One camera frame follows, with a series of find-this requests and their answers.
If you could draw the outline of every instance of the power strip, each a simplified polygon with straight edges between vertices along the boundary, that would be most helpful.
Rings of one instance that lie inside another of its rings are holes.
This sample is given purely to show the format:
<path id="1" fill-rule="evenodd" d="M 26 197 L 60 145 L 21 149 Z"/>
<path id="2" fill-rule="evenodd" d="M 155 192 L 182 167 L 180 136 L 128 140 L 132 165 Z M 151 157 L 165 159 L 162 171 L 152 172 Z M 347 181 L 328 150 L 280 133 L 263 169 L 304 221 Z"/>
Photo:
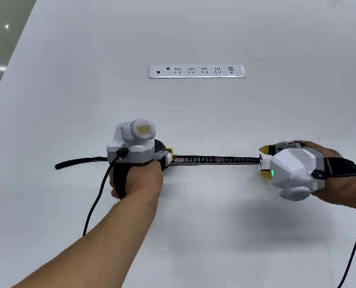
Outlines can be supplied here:
<path id="1" fill-rule="evenodd" d="M 222 65 L 151 65 L 149 78 L 244 78 L 245 70 L 240 64 Z"/>

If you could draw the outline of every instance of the floor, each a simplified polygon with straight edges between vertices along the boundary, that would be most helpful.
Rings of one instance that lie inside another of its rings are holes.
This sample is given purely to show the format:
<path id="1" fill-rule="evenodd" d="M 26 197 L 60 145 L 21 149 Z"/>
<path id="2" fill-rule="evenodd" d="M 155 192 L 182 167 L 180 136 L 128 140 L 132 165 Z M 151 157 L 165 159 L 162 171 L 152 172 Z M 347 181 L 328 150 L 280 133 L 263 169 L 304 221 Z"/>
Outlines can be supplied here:
<path id="1" fill-rule="evenodd" d="M 35 0 L 0 0 L 0 80 Z"/>

